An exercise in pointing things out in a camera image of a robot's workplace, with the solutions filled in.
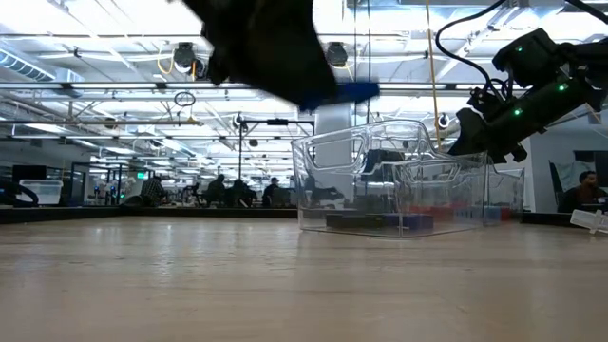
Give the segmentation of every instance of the person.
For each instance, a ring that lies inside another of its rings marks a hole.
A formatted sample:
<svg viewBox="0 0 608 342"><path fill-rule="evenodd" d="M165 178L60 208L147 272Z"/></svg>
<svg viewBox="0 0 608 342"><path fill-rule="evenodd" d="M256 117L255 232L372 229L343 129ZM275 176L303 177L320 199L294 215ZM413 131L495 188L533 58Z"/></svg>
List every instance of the person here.
<svg viewBox="0 0 608 342"><path fill-rule="evenodd" d="M145 206L159 206L165 195L166 192L162 187L161 178L159 176L154 176L142 184L140 196L142 197Z"/></svg>
<svg viewBox="0 0 608 342"><path fill-rule="evenodd" d="M207 187L207 193L205 194L207 205L211 204L212 201L224 201L224 194L226 192L224 180L224 175L219 175L215 180L209 183L209 186Z"/></svg>
<svg viewBox="0 0 608 342"><path fill-rule="evenodd" d="M278 179L276 177L272 177L270 179L270 185L264 189L264 194L262 195L262 206L264 208L270 208L273 205L273 194L277 188Z"/></svg>
<svg viewBox="0 0 608 342"><path fill-rule="evenodd" d="M235 180L230 189L226 190L225 204L229 208L251 208L255 193L242 180Z"/></svg>
<svg viewBox="0 0 608 342"><path fill-rule="evenodd" d="M598 199L608 197L598 187L598 175L594 171L585 171L579 176L580 185L563 194L558 212L571 214L575 209L582 209L585 204L599 204Z"/></svg>
<svg viewBox="0 0 608 342"><path fill-rule="evenodd" d="M188 185L185 188L183 188L183 191L181 192L181 201L186 200L184 198L185 196L192 196L197 201L196 205L202 206L202 204L200 203L199 188L200 188L200 183L198 183L198 182L196 182L194 185Z"/></svg>

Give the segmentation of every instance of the ceiling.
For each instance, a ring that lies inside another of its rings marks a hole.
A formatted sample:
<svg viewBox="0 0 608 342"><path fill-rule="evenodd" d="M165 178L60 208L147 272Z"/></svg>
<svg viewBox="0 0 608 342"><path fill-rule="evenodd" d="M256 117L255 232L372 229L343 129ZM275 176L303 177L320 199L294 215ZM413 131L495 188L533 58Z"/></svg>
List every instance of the ceiling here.
<svg viewBox="0 0 608 342"><path fill-rule="evenodd" d="M608 11L608 1L587 2ZM342 42L350 55L347 67L334 69L338 79L376 80L383 85L382 96L371 101L369 107L353 108L353 124L364 124L368 113L373 121L420 120L432 136L435 110L428 86L431 62L436 82L444 85L437 92L440 113L453 116L466 106L468 89L482 83L483 77L470 66L449 60L434 44L433 58L429 58L427 28L436 32L450 21L483 10L492 1L431 1L430 25L426 1L364 0L356 6L354 3L354 0L316 0L313 5L314 24L323 46ZM556 42L574 44L591 42L607 33L600 21L565 6L562 1L527 3L540 6L494 10L447 30L442 36L443 45L475 61L491 77L505 78L491 65L492 57L532 29L544 28ZM33 89L26 85L22 89L0 89L5 100L0 104L0 117L50 124L83 122L64 125L62 132L53 132L48 126L38 126L44 129L20 126L14 134L80 137L74 140L96 151L99 147L120 147L133 150L135 156L177 158L171 161L172 167L202 167L209 174L219 166L222 170L238 166L238 130L233 125L237 113L251 121L314 121L314 114L298 113L291 104L237 85L221 88L201 85L189 90L196 96L193 105L176 105L176 95L194 85L190 75L175 68L165 72L171 68L172 51L178 43L194 43L202 60L209 56L212 48L200 38L200 28L201 21L179 1L0 0L0 52L36 67L42 75L54 78L52 81L188 83L182 89L161 90L107 85L79 89L78 97L36 89L34 85ZM31 74L26 77L0 67L0 82L34 80ZM87 124L108 119L134 123L109 128ZM243 162L243 175L287 178L292 173L290 140L312 135L313 127L307 123L261 123L252 129L253 126L249 124L250 131L243 144L244 156L249 158ZM173 139L160 140L158 145L151 142L149 137L153 135ZM257 145L250 144L250 140L256 140ZM101 153L132 156L107 149Z"/></svg>

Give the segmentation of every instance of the black cable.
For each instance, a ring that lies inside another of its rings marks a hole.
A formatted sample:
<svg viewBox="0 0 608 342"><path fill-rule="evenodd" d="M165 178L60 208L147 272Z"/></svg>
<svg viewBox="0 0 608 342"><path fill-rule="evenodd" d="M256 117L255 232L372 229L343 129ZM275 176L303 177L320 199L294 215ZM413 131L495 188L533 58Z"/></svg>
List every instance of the black cable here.
<svg viewBox="0 0 608 342"><path fill-rule="evenodd" d="M496 95L496 97L502 101L503 98L501 97L501 94L499 93L498 90L496 90L496 88L494 87L494 85L492 84L492 81L490 80L490 75L487 73L487 71L485 71L481 66L478 66L475 62L471 62L469 60L467 60L466 58L460 57L454 53L449 52L448 50L446 50L445 47L443 47L441 45L441 34L446 30L449 29L455 25L470 21L470 20L474 20L474 19L478 19L483 17L484 15L490 13L491 11L495 10L497 7L499 7L500 5L502 5L503 3L505 3L506 0L499 0L496 3L494 3L492 6L488 7L487 9L484 9L476 14L473 15L469 15L465 18L459 19L459 20L455 20L451 23L448 23L447 25L445 25L444 27L442 27L440 30L437 31L437 35L435 36L435 44L437 45L437 48L439 48L446 56L453 58L459 62L462 62L468 66L474 67L475 69L477 69L479 72L482 73L482 75L485 78L485 87L489 87L490 89L492 89L492 92L494 93L494 95Z"/></svg>
<svg viewBox="0 0 608 342"><path fill-rule="evenodd" d="M580 0L565 0L567 3L576 7L579 10L585 11L599 20L601 20L604 24L608 25L608 16L604 14L601 10L592 7L591 5L587 5Z"/></svg>
<svg viewBox="0 0 608 342"><path fill-rule="evenodd" d="M492 81L493 83L499 84L501 85L501 94L503 95L503 97L505 99L508 99L508 86L506 85L506 81L503 81L501 79L491 79L490 81Z"/></svg>

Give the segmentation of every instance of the yellow cable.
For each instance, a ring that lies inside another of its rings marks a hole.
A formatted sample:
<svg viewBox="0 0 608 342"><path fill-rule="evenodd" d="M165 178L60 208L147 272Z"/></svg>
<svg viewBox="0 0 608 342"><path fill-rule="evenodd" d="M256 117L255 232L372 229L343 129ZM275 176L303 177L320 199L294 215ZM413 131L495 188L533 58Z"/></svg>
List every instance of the yellow cable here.
<svg viewBox="0 0 608 342"><path fill-rule="evenodd" d="M430 30L430 0L427 0L427 38L428 57L430 58L430 80L433 84L433 104L435 106L435 137L437 137L437 149L441 151L441 139L439 139L439 109L437 108L437 86L435 84L435 60L433 59L433 40Z"/></svg>
<svg viewBox="0 0 608 342"><path fill-rule="evenodd" d="M156 59L156 65L159 67L159 70L163 74L168 75L171 73L171 71L173 71L173 62L174 62L173 56L175 55L175 49L171 50L171 67L169 68L169 71L163 69L161 66L161 53L162 53L162 50L159 48L159 57Z"/></svg>

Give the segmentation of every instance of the security camera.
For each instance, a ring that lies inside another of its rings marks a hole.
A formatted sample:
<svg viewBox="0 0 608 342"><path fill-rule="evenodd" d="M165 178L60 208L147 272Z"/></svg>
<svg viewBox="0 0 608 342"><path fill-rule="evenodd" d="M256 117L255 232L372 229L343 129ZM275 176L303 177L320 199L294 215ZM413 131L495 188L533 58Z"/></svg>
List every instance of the security camera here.
<svg viewBox="0 0 608 342"><path fill-rule="evenodd" d="M325 58L334 67L345 67L349 60L349 55L344 49L344 44L340 42L331 42L327 47Z"/></svg>
<svg viewBox="0 0 608 342"><path fill-rule="evenodd" d="M437 119L437 125L439 129L444 130L449 126L450 118L446 113L442 113L441 117Z"/></svg>

